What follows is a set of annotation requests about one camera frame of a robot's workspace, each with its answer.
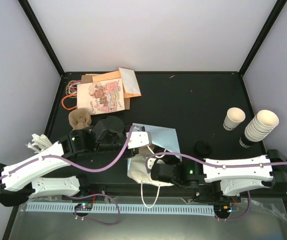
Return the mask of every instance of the black tabletop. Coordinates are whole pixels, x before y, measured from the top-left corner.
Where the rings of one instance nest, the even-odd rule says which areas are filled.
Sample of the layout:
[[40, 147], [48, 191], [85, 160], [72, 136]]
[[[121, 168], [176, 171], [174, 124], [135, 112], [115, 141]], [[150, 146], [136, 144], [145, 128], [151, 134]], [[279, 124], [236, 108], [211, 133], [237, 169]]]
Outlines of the black tabletop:
[[[80, 80], [81, 74], [67, 75], [65, 84], [71, 80]], [[141, 97], [133, 97], [130, 110], [110, 113], [119, 117], [126, 125], [132, 123], [176, 129], [180, 152], [195, 156], [194, 146], [198, 141], [208, 142], [212, 159], [242, 159], [264, 154], [260, 143], [250, 148], [239, 144], [239, 139], [247, 124], [253, 118], [251, 106], [245, 93], [243, 80], [237, 73], [166, 73], [136, 72]], [[65, 96], [63, 89], [60, 99]], [[67, 107], [76, 105], [76, 99], [69, 98]], [[245, 112], [246, 119], [236, 129], [227, 131], [223, 121], [227, 110], [237, 107]], [[69, 111], [61, 105], [54, 116], [49, 138], [52, 142], [68, 134], [72, 128], [68, 121]], [[92, 116], [95, 124], [103, 115]], [[83, 159], [78, 163], [89, 168], [100, 168], [114, 159], [90, 162]], [[80, 173], [72, 167], [60, 170], [67, 175]], [[127, 177], [127, 162], [119, 161], [114, 167], [101, 173], [88, 173], [89, 180], [96, 184], [134, 184]], [[48, 174], [46, 177], [57, 177]]]

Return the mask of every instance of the gray floor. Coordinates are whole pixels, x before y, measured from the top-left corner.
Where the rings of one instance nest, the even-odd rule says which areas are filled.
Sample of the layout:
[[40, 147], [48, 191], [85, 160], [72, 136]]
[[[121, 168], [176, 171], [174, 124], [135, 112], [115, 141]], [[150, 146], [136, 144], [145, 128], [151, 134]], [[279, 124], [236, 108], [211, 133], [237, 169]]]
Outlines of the gray floor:
[[[287, 240], [287, 216], [281, 199], [255, 199], [250, 214], [235, 222], [217, 221], [210, 216], [124, 214], [115, 226], [75, 220], [70, 213], [18, 213], [11, 240]], [[242, 213], [234, 213], [231, 218]], [[113, 222], [115, 214], [93, 214]]]

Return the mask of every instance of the illustrated bag print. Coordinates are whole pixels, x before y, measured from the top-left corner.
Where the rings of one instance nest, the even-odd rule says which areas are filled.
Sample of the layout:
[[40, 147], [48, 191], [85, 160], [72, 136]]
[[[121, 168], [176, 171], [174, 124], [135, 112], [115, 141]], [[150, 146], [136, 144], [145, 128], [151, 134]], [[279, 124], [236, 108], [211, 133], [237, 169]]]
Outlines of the illustrated bag print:
[[88, 109], [91, 115], [125, 110], [123, 80], [116, 78], [79, 84], [77, 108]]

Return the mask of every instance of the black cap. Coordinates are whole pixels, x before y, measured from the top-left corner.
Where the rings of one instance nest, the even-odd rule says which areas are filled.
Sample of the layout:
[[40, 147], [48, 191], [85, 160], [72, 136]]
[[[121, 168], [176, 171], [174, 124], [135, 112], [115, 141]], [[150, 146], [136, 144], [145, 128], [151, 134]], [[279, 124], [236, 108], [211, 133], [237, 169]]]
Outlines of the black cap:
[[194, 146], [194, 151], [198, 157], [206, 157], [212, 152], [212, 148], [205, 141], [198, 141]]

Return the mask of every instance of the stack of paper cups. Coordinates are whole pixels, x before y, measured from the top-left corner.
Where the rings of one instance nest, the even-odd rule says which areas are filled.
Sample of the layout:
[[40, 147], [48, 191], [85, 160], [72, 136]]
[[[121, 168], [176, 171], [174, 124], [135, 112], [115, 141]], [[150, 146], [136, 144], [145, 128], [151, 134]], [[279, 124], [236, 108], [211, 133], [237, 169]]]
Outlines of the stack of paper cups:
[[262, 141], [278, 124], [279, 118], [275, 113], [261, 110], [245, 128], [239, 140], [241, 146], [249, 148], [256, 142]]

